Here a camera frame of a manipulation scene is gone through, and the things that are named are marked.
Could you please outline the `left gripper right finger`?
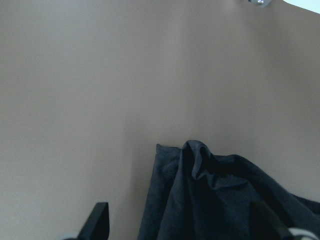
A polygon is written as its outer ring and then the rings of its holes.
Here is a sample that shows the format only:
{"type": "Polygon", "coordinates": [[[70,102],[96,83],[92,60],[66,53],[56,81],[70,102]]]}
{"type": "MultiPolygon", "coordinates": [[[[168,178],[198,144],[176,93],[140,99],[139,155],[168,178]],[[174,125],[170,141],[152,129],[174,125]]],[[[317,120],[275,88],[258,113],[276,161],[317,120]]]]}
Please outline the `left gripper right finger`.
{"type": "Polygon", "coordinates": [[[251,203],[251,238],[253,240],[318,240],[310,230],[288,227],[264,202],[251,203]]]}

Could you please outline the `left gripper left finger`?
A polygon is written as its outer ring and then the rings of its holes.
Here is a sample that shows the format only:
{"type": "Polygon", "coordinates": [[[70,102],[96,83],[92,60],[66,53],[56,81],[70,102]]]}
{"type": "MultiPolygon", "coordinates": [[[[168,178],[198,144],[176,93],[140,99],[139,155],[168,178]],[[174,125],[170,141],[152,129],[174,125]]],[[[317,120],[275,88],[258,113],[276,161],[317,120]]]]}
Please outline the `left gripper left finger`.
{"type": "Polygon", "coordinates": [[[97,202],[81,230],[75,237],[63,240],[108,240],[110,236],[110,213],[108,202],[97,202]]]}

